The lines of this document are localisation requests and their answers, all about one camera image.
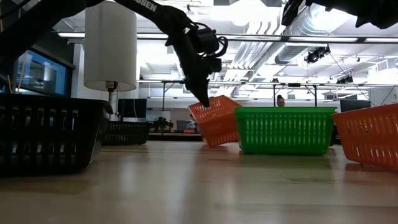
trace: track light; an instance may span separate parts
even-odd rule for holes
[[[316,63],[327,54],[330,54],[329,46],[317,47],[315,50],[308,52],[308,55],[305,57],[304,61],[307,63]]]
[[[337,79],[336,84],[347,84],[347,83],[354,83],[354,79],[352,75],[347,75],[345,77]]]

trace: black plastic basket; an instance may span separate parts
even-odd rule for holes
[[[145,144],[149,136],[148,122],[109,121],[104,146]]]
[[[0,175],[69,174],[101,147],[107,101],[0,94]]]

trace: white lampshade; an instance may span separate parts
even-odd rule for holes
[[[104,1],[86,10],[84,85],[107,91],[105,82],[118,82],[117,91],[137,86],[137,17],[130,9]]]

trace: desk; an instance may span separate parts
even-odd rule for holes
[[[0,179],[1,223],[396,224],[398,175],[327,156],[254,156],[238,144],[105,147],[84,173]]]
[[[190,133],[149,133],[150,141],[199,141],[203,139],[200,134]]]

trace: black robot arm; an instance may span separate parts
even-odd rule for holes
[[[35,44],[61,19],[74,16],[104,0],[41,0],[18,21],[0,33],[0,68],[5,69]],[[226,53],[228,40],[204,24],[192,22],[174,7],[152,0],[115,0],[146,17],[168,35],[185,75],[185,84],[205,106],[209,106],[208,75],[221,71],[220,56]],[[220,44],[223,48],[216,52]]]

